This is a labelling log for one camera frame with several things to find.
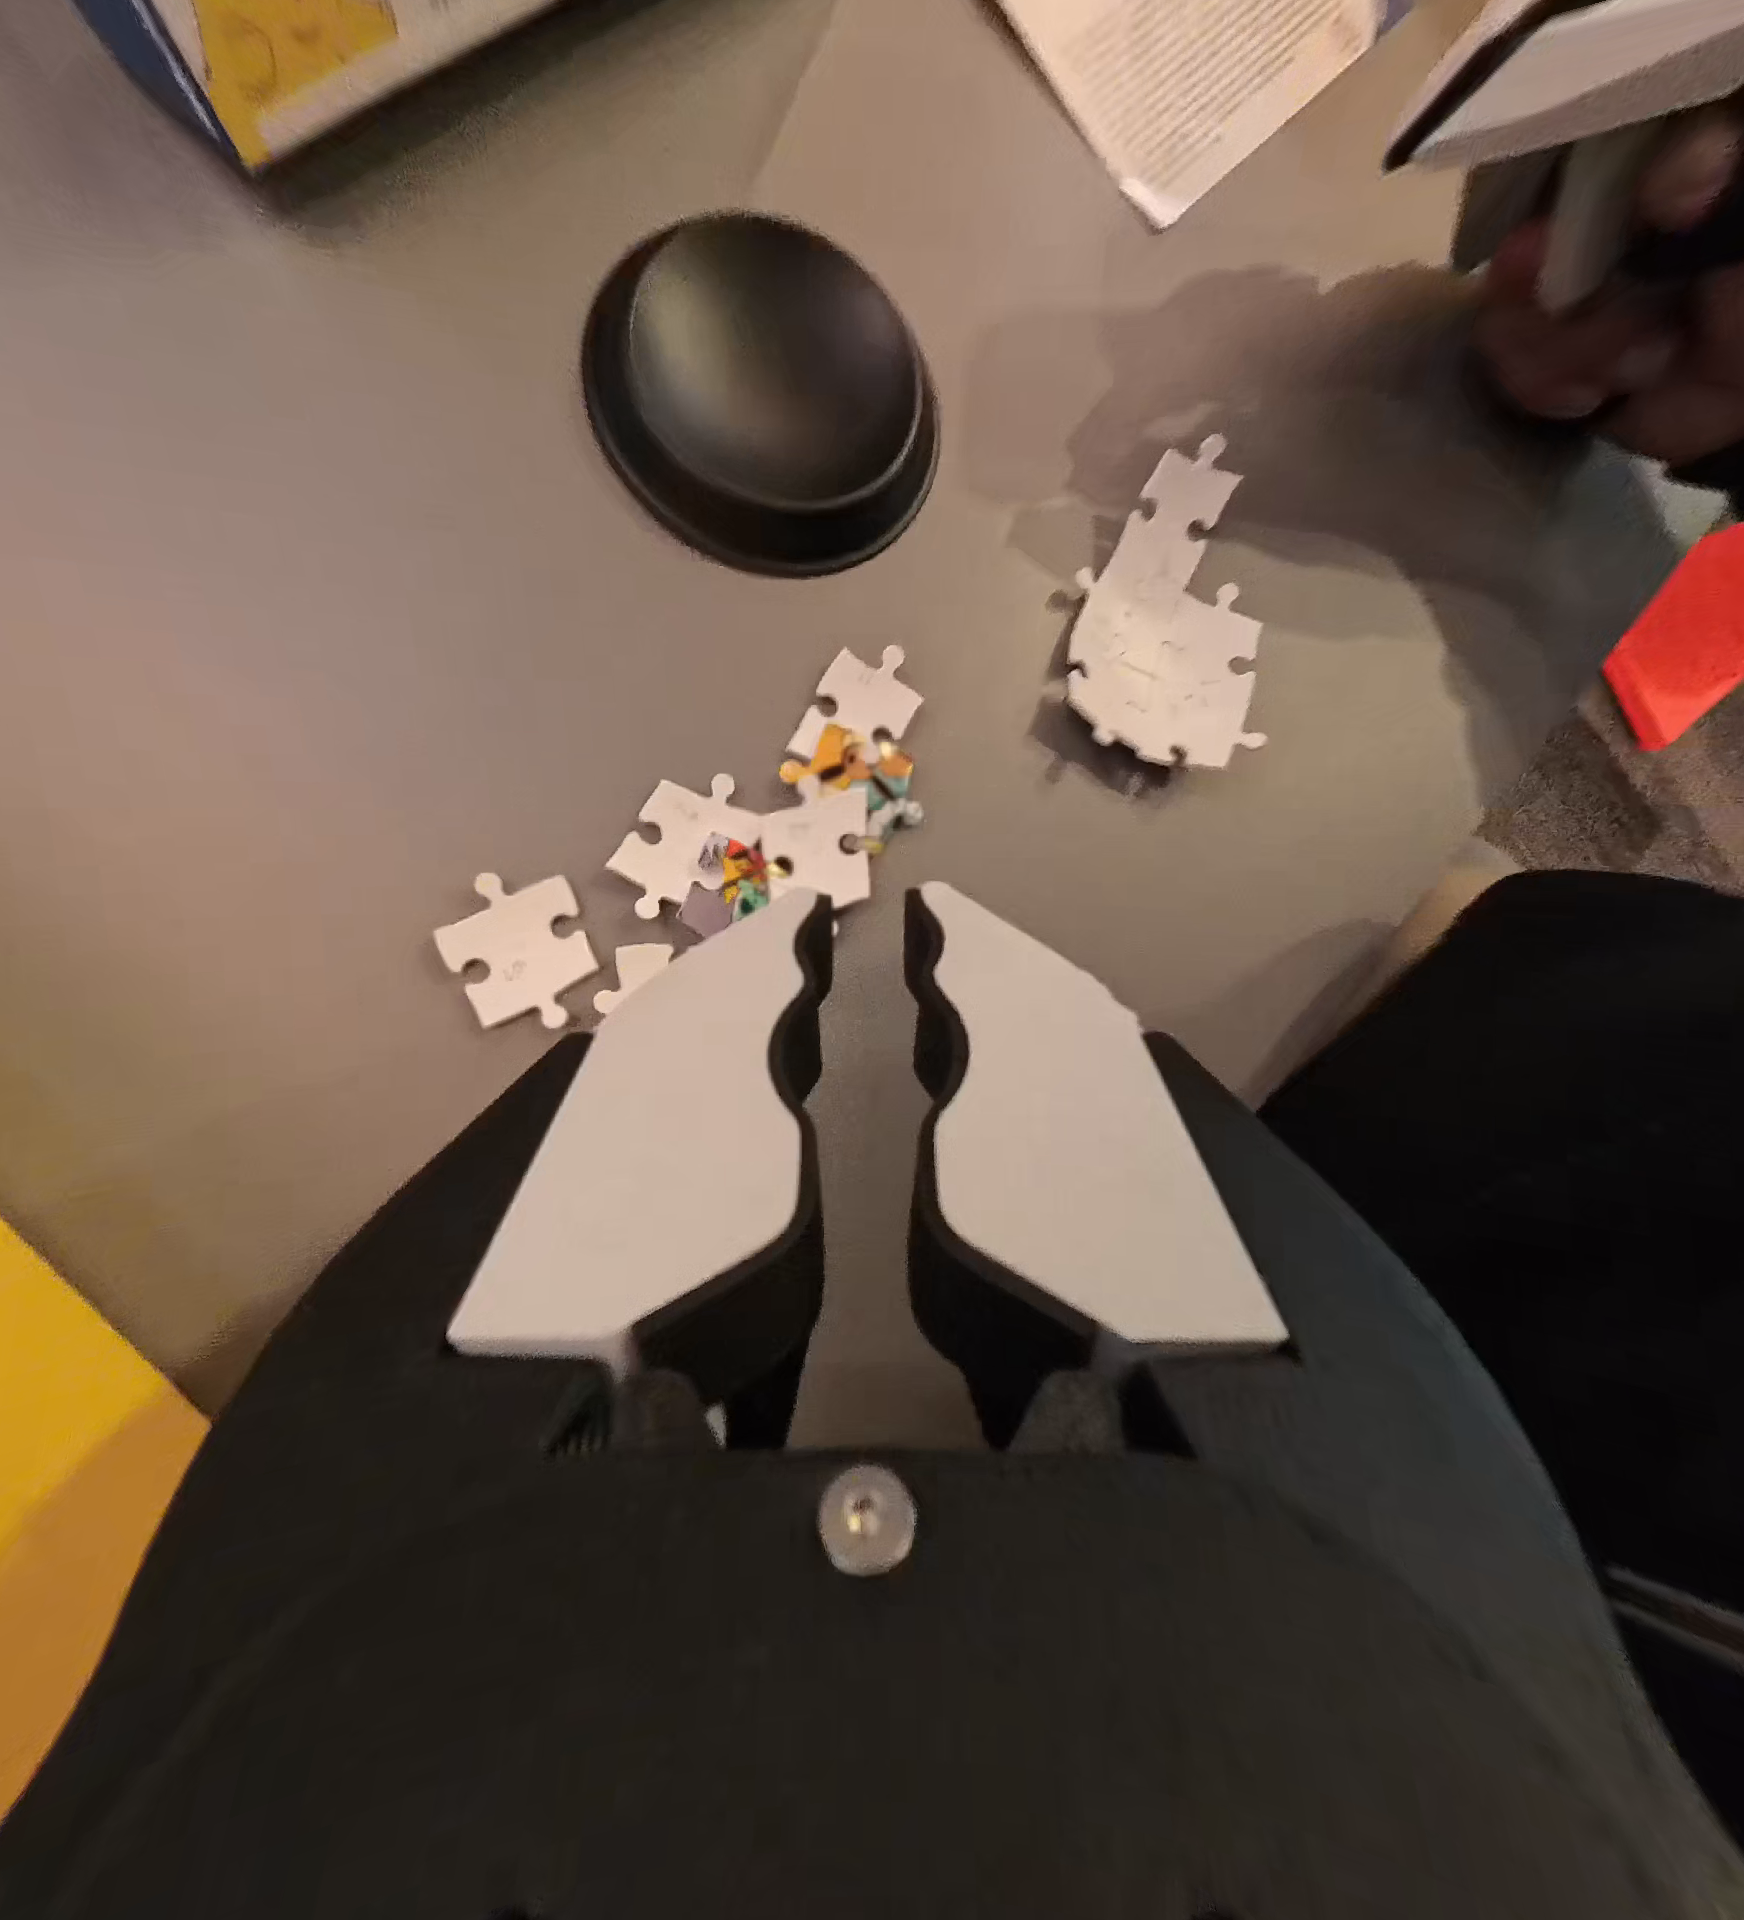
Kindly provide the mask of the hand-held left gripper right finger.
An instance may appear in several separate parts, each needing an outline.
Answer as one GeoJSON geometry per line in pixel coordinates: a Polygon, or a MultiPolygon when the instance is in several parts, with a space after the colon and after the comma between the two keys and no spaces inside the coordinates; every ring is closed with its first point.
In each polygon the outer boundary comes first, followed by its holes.
{"type": "Polygon", "coordinates": [[[1075,961],[945,882],[905,900],[928,1097],[909,1297],[1006,1449],[1050,1379],[1262,1360],[1283,1309],[1173,1103],[1152,1035],[1075,961]]]}

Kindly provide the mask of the black round puzzle stand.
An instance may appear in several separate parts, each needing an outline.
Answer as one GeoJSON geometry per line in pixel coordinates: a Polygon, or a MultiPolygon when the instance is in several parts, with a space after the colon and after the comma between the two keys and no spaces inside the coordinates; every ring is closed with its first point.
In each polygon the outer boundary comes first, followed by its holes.
{"type": "Polygon", "coordinates": [[[941,408],[915,330],[854,252],[791,218],[720,208],[642,239],[597,288],[580,378],[627,494],[738,573],[856,569],[932,491],[941,408]]]}

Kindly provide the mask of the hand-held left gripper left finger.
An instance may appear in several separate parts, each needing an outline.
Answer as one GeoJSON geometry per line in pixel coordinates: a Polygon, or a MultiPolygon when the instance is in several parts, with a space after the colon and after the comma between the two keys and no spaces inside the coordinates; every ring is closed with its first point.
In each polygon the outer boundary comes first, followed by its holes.
{"type": "Polygon", "coordinates": [[[683,1378],[783,1447],[827,1284],[821,1006],[835,905],[794,887],[597,1026],[453,1312],[457,1355],[683,1378]]]}

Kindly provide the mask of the yellow plastic bin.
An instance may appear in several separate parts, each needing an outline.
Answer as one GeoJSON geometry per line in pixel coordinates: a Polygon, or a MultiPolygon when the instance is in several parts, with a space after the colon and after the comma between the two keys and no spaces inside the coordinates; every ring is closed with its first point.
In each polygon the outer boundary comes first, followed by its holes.
{"type": "Polygon", "coordinates": [[[0,1819],[88,1685],[207,1432],[0,1217],[0,1819]]]}

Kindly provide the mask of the person's beige trousers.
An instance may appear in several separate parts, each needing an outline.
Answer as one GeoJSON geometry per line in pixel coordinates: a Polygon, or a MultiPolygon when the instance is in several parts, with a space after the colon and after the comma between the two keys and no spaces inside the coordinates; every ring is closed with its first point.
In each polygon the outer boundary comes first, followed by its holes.
{"type": "Polygon", "coordinates": [[[1407,972],[1435,948],[1475,900],[1520,872],[1523,865],[1514,855],[1471,838],[1397,926],[1387,948],[1387,972],[1407,972]]]}

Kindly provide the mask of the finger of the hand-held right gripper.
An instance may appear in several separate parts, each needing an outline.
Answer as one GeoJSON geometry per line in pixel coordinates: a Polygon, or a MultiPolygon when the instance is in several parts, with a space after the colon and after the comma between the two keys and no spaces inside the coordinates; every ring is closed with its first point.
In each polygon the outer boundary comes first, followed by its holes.
{"type": "Polygon", "coordinates": [[[1426,74],[1383,168],[1571,146],[1744,89],[1744,1],[1490,4],[1426,74]]]}
{"type": "Polygon", "coordinates": [[[1660,112],[1577,140],[1451,124],[1451,163],[1463,164],[1451,269],[1484,270],[1518,227],[1537,218],[1546,249],[1534,300],[1550,317],[1579,310],[1620,266],[1638,180],[1667,123],[1660,112]]]}

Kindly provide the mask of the joined white puzzle section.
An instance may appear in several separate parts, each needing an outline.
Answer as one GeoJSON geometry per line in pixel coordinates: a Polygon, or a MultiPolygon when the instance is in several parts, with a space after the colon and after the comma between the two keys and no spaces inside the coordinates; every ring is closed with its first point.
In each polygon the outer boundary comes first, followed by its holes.
{"type": "Polygon", "coordinates": [[[1222,434],[1164,452],[1108,560],[1078,575],[1067,705],[1098,744],[1169,772],[1222,772],[1266,744],[1251,721],[1264,627],[1237,584],[1196,590],[1243,484],[1226,452],[1222,434]]]}

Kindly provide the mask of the white instruction sheet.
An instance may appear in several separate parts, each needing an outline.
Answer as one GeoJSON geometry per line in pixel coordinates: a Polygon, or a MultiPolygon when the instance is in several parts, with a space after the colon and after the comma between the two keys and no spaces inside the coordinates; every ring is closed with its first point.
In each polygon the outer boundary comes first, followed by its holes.
{"type": "Polygon", "coordinates": [[[1122,197],[1169,230],[1413,1],[1000,1],[1122,197]]]}

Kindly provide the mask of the person's right hand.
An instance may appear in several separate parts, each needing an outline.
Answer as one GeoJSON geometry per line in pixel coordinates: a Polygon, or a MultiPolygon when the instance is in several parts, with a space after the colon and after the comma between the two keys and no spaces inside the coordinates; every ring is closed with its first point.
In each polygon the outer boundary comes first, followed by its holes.
{"type": "Polygon", "coordinates": [[[1484,277],[1475,346],[1510,408],[1552,422],[1604,420],[1631,453],[1684,467],[1744,439],[1744,263],[1684,295],[1618,285],[1569,316],[1537,304],[1548,227],[1508,239],[1484,277]]]}

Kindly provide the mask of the printed puzzle box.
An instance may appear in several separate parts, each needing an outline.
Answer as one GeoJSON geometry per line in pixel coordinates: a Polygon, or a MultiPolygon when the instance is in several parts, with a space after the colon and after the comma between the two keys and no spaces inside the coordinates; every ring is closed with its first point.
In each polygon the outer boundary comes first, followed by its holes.
{"type": "Polygon", "coordinates": [[[555,1],[79,1],[115,63],[244,175],[270,171],[555,1]]]}

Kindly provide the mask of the red floor object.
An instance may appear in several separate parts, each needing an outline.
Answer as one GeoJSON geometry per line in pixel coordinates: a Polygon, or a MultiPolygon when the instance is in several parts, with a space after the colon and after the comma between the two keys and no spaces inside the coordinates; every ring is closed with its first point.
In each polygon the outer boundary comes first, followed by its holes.
{"type": "Polygon", "coordinates": [[[1657,752],[1744,684],[1744,522],[1698,540],[1604,664],[1634,743],[1657,752]]]}

